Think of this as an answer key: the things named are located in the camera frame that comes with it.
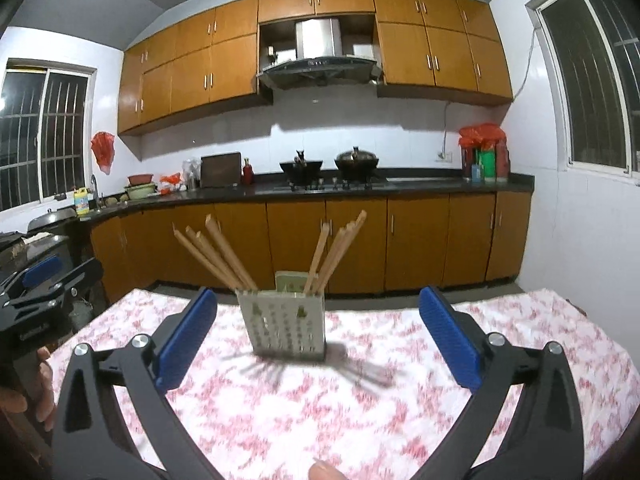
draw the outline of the window frame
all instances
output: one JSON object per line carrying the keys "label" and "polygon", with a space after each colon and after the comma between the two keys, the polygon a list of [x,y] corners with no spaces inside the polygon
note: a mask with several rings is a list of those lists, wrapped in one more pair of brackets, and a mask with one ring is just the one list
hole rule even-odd
{"label": "window frame", "polygon": [[542,33],[546,42],[546,49],[548,50],[551,59],[554,74],[556,76],[556,82],[558,85],[558,95],[559,95],[559,105],[561,107],[561,115],[562,115],[562,134],[564,135],[564,168],[566,170],[582,170],[589,171],[598,174],[608,174],[611,176],[619,177],[623,180],[638,178],[640,176],[640,168],[638,171],[633,171],[633,162],[632,162],[632,150],[631,150],[631,127],[629,124],[629,109],[626,103],[626,97],[624,92],[624,87],[622,85],[622,78],[620,77],[620,71],[618,70],[618,64],[613,54],[613,49],[609,44],[609,40],[607,39],[607,35],[598,19],[598,16],[593,8],[593,5],[589,0],[584,0],[587,9],[590,12],[593,21],[595,22],[596,28],[600,33],[600,37],[605,46],[605,51],[609,57],[609,63],[612,67],[612,74],[616,84],[616,90],[618,92],[618,98],[620,99],[620,107],[623,111],[622,113],[622,123],[623,130],[625,135],[625,157],[626,157],[626,168],[616,168],[615,166],[606,166],[604,164],[593,164],[591,162],[581,162],[579,160],[572,160],[572,131],[571,124],[569,120],[569,109],[568,109],[568,99],[565,90],[564,78],[562,78],[562,71],[560,70],[560,62],[558,60],[558,54],[554,48],[554,44],[551,38],[551,33],[546,24],[546,20],[542,15],[542,11],[547,7],[551,6],[558,0],[545,0],[543,3],[539,4],[535,8],[536,17],[539,20],[542,26]]}
{"label": "window frame", "polygon": [[[72,75],[77,77],[84,77],[87,79],[86,81],[86,92],[84,95],[84,117],[82,118],[82,170],[84,172],[84,186],[87,187],[87,183],[91,179],[91,158],[90,158],[90,144],[91,135],[86,135],[86,132],[91,131],[92,127],[92,108],[90,105],[93,101],[93,92],[94,92],[94,75],[95,70],[84,68],[84,67],[73,67],[73,68],[59,68],[58,64],[53,66],[52,64],[47,64],[46,62],[38,62],[37,60],[13,60],[9,59],[7,62],[7,66],[4,69],[4,73],[2,74],[2,80],[0,81],[0,91],[2,86],[4,86],[4,80],[6,78],[6,74],[9,72],[26,72],[28,69],[34,70],[43,70],[45,72],[45,79],[43,82],[42,96],[40,99],[40,107],[38,109],[38,132],[36,134],[36,164],[38,169],[38,194],[39,199],[34,200],[32,202],[27,202],[24,204],[20,204],[14,206],[9,209],[5,209],[4,211],[0,211],[0,219],[2,216],[12,213],[21,213],[31,209],[34,209],[41,205],[47,205],[54,202],[61,202],[60,199],[56,200],[55,195],[44,196],[42,189],[42,126],[44,120],[44,107],[45,107],[45,95],[47,92],[47,85],[49,84],[49,75],[51,73],[62,74],[62,75]],[[68,200],[70,195],[73,196],[73,191],[67,191],[66,198],[63,200]]]}

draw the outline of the screw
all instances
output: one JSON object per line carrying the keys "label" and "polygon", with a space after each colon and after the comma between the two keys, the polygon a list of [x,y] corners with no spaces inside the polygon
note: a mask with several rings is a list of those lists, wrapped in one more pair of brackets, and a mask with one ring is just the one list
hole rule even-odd
{"label": "screw", "polygon": [[131,341],[131,344],[136,348],[144,348],[147,343],[149,343],[149,336],[146,334],[138,334]]}
{"label": "screw", "polygon": [[561,354],[562,353],[562,345],[556,341],[552,341],[549,343],[549,351],[552,354]]}
{"label": "screw", "polygon": [[491,332],[489,334],[489,344],[492,346],[503,346],[506,339],[502,334],[498,334],[497,332]]}
{"label": "screw", "polygon": [[76,355],[84,355],[89,351],[89,345],[87,343],[80,343],[76,348],[74,348],[74,354]]}

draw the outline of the black countertop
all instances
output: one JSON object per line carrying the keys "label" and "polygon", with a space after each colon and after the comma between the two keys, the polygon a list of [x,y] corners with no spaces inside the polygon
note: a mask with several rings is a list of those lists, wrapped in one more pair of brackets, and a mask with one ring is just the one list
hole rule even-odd
{"label": "black countertop", "polygon": [[259,175],[251,186],[200,188],[175,192],[140,200],[129,200],[115,206],[92,210],[81,222],[101,222],[113,216],[129,214],[145,209],[174,207],[187,204],[220,202],[283,202],[330,200],[335,198],[364,198],[375,196],[428,195],[456,193],[492,193],[497,191],[533,192],[534,177],[512,173],[508,182],[472,183],[462,179],[460,170],[396,169],[381,171],[380,182],[371,189],[362,186],[334,189],[331,178],[326,178],[324,189],[290,190],[282,174]]}

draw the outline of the stainless steel range hood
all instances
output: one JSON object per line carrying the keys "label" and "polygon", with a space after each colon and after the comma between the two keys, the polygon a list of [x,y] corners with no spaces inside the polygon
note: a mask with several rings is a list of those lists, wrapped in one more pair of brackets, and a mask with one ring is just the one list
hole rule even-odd
{"label": "stainless steel range hood", "polygon": [[382,71],[374,59],[342,53],[337,18],[296,23],[296,59],[274,64],[258,73],[270,88],[287,90],[330,84],[366,84]]}

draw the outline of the pink floral tablecloth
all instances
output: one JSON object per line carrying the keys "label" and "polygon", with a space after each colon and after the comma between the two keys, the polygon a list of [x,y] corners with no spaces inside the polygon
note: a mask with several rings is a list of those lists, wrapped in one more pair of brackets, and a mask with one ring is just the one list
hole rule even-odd
{"label": "pink floral tablecloth", "polygon": [[[151,334],[187,300],[143,290],[127,294],[52,356],[56,396],[73,347],[125,345]],[[584,426],[585,470],[622,434],[640,404],[629,355],[549,290],[461,303],[486,331],[514,345],[564,345]],[[457,386],[417,310],[326,314],[323,365],[281,364],[252,355],[239,307],[218,316],[182,386],[167,394],[191,437],[228,480],[306,479],[313,457],[350,480],[410,478],[449,431],[469,398]],[[161,465],[124,388],[124,418],[147,462]],[[491,458],[516,407],[512,387],[478,457]]]}

